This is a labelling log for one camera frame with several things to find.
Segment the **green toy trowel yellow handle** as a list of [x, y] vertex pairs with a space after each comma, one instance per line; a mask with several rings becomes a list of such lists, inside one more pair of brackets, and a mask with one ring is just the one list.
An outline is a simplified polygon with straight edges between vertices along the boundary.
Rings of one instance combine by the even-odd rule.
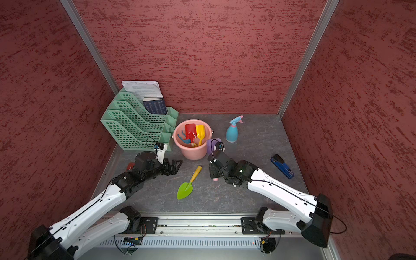
[[195, 179], [197, 178], [197, 176], [199, 175], [201, 170], [202, 170], [202, 167], [198, 166], [196, 168], [195, 172], [193, 173], [190, 181], [188, 183], [183, 183], [179, 187], [179, 189], [177, 191], [177, 199], [178, 200], [184, 199], [192, 193], [192, 191], [193, 191], [192, 183], [195, 181]]

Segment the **purple toy shovel pink handle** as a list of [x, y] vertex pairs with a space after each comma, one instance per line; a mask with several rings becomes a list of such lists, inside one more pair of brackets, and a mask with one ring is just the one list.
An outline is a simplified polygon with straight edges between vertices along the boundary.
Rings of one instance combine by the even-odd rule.
[[207, 149], [207, 154], [208, 154], [208, 160], [210, 162], [210, 166], [209, 166], [209, 172], [210, 172], [210, 178], [214, 181], [217, 182], [219, 180], [218, 174], [216, 173], [216, 171], [214, 170], [213, 166], [211, 165], [211, 157], [213, 158], [213, 152], [215, 150], [220, 150], [220, 151], [224, 151], [225, 147], [224, 147], [224, 143], [221, 141], [221, 139], [209, 139], [207, 141], [208, 144], [208, 149]]

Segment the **blue toy rake yellow handle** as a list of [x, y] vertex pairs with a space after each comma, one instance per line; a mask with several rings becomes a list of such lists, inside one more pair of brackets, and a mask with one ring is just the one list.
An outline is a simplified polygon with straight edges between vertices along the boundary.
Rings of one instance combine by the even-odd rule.
[[191, 140], [186, 137], [186, 134], [181, 131], [181, 134], [178, 134], [178, 138], [184, 143], [184, 144], [191, 144]]

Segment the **teal pink spray bottle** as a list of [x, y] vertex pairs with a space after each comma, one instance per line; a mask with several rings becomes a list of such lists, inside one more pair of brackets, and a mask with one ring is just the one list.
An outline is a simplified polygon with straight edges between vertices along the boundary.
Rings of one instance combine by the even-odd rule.
[[226, 141], [229, 143], [235, 143], [238, 139], [237, 123], [242, 123], [243, 115], [232, 119], [229, 124], [229, 128], [226, 131]]

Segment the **red toy shovel wooden handle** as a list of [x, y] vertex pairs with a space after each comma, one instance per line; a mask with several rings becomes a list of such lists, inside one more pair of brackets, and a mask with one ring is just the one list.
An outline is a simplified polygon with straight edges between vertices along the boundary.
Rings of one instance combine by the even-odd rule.
[[195, 138], [197, 138], [197, 130], [195, 123], [189, 123], [185, 125], [186, 140], [190, 141], [192, 147], [196, 147]]

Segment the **yellow toy shovel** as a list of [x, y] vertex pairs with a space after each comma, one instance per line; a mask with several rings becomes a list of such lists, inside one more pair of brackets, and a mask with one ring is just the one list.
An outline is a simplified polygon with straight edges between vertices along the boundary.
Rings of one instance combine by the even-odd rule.
[[198, 146], [202, 145], [203, 139], [205, 138], [205, 126], [196, 125], [197, 138], [199, 139]]

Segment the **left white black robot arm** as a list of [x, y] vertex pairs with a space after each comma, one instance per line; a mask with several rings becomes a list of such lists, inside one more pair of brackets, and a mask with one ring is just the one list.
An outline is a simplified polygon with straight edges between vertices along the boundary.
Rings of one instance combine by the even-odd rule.
[[28, 260], [77, 260], [102, 241], [125, 231], [140, 230], [141, 214], [127, 206], [107, 221], [96, 222], [159, 175], [178, 173], [181, 160], [168, 160], [145, 151], [130, 169], [112, 178], [103, 192], [70, 216], [50, 227], [36, 228], [30, 236]]

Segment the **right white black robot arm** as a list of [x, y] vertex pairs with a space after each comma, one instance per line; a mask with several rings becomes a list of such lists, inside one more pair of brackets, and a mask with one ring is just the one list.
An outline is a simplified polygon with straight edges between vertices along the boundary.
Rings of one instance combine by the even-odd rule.
[[327, 196], [298, 191], [246, 160], [235, 162], [221, 150], [210, 153], [208, 161], [212, 179], [223, 178], [227, 184], [263, 195], [291, 212], [290, 218], [281, 218], [272, 209], [262, 209], [258, 214], [261, 227], [298, 232], [318, 247], [328, 246], [334, 216]]

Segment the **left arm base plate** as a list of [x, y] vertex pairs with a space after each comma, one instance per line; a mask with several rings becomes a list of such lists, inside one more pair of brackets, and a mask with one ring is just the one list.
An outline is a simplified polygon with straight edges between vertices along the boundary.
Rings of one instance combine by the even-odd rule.
[[154, 235], [158, 226], [158, 217], [137, 217], [128, 225], [127, 229], [121, 234], [132, 235]]

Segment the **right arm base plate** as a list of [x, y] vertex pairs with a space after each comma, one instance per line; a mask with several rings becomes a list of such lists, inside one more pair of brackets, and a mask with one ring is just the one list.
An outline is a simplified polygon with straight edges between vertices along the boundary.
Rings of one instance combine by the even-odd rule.
[[284, 235], [285, 231], [281, 229], [272, 230], [257, 221], [255, 217], [242, 217], [240, 219], [242, 226], [242, 233], [244, 235]]

